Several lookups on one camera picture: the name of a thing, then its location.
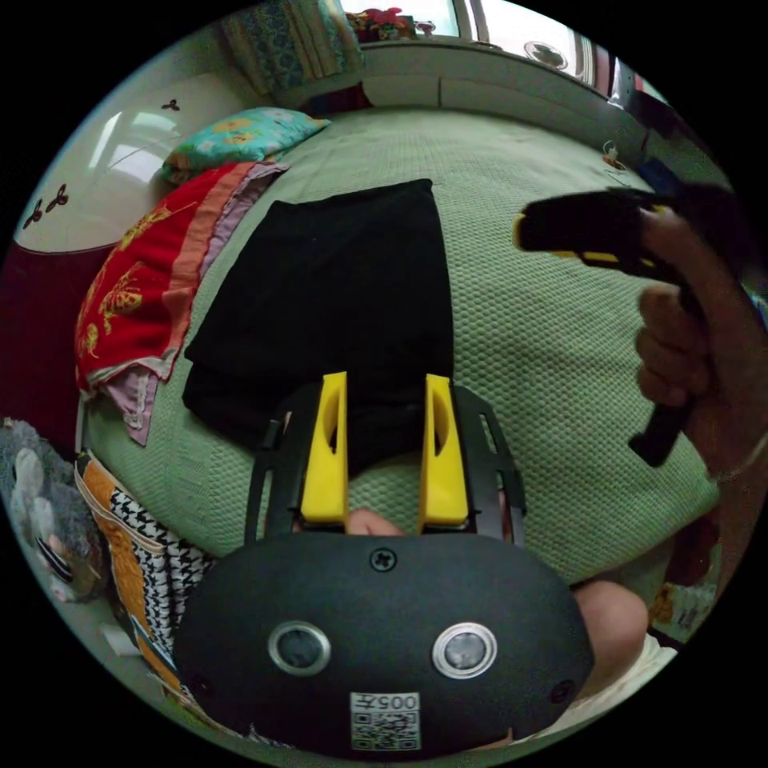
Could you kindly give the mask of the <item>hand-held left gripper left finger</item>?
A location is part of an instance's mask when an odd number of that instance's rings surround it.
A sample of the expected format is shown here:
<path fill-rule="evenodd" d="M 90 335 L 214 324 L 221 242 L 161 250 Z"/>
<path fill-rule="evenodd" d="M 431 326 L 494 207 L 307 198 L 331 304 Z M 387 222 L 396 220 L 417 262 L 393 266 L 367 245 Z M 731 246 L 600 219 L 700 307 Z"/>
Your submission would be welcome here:
<path fill-rule="evenodd" d="M 301 514 L 306 521 L 348 517 L 347 374 L 322 380 L 306 465 Z"/>

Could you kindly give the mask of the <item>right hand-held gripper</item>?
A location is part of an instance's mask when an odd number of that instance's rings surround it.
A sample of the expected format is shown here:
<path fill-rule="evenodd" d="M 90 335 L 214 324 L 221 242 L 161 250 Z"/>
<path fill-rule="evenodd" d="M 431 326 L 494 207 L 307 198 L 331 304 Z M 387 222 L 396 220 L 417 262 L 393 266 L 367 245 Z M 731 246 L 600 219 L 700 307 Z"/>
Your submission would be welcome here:
<path fill-rule="evenodd" d="M 677 197 L 617 188 L 533 202 L 516 222 L 515 244 L 522 250 L 577 258 L 588 266 L 620 269 L 653 279 L 655 286 L 679 290 L 683 309 L 694 318 L 703 318 L 702 308 L 685 279 L 643 243 L 641 213 L 664 210 L 687 222 L 726 262 L 742 288 L 732 262 L 738 246 L 745 241 L 746 229 L 737 214 L 735 196 L 714 186 L 691 184 Z M 668 458 L 678 436 L 685 434 L 692 406 L 652 404 L 649 425 L 632 437 L 630 448 L 649 466 L 658 467 Z"/>

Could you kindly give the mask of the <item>person's left hand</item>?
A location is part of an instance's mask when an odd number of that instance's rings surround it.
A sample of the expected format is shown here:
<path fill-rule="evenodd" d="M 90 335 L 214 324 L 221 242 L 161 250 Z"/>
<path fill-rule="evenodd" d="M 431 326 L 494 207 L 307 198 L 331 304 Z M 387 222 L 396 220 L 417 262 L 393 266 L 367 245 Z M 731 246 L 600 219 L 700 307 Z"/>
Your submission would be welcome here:
<path fill-rule="evenodd" d="M 498 504 L 502 522 L 502 532 L 505 541 L 512 539 L 511 524 L 506 517 L 506 494 L 498 492 Z M 349 513 L 346 533 L 362 536 L 405 536 L 405 532 L 372 510 L 358 508 Z"/>

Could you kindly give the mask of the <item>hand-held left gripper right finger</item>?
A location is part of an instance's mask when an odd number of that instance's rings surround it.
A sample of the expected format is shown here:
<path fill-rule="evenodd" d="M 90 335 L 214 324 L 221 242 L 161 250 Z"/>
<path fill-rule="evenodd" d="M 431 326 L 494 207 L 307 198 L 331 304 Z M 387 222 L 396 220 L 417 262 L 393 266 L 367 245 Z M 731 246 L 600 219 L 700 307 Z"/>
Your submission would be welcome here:
<path fill-rule="evenodd" d="M 462 444 L 448 378 L 429 374 L 419 484 L 420 522 L 465 522 L 469 515 Z"/>

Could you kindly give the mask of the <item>person's right hand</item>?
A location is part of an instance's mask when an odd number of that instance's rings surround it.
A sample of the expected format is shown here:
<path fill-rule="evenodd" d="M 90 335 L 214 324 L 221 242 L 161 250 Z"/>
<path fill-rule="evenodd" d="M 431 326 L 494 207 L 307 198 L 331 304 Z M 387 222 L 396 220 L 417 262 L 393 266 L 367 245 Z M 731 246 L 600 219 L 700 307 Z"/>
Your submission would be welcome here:
<path fill-rule="evenodd" d="M 703 311 L 679 290 L 644 290 L 636 337 L 638 387 L 652 403 L 689 404 L 685 433 L 718 482 L 745 476 L 766 457 L 767 333 L 726 262 L 668 210 L 643 211 L 642 240 L 685 279 Z"/>

